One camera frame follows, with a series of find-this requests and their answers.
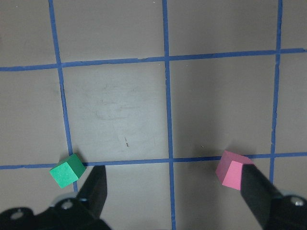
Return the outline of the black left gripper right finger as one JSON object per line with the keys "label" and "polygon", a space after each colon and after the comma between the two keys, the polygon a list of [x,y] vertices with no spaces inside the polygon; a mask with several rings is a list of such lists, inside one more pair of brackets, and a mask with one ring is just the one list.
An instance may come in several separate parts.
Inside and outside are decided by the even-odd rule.
{"label": "black left gripper right finger", "polygon": [[254,164],[244,164],[241,196],[263,230],[280,230],[277,217],[283,195]]}

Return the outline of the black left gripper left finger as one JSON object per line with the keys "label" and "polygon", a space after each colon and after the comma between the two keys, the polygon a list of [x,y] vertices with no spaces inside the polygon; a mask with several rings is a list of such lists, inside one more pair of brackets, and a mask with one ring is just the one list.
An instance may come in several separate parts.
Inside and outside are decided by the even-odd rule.
{"label": "black left gripper left finger", "polygon": [[76,198],[96,218],[100,218],[107,198],[106,167],[95,166]]}

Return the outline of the green cube near left arm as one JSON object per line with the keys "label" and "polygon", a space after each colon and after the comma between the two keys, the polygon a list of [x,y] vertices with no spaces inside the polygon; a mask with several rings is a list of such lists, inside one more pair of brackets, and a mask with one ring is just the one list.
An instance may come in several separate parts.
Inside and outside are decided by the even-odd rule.
{"label": "green cube near left arm", "polygon": [[60,188],[64,188],[80,179],[86,167],[77,154],[72,154],[58,162],[49,170],[50,175]]}

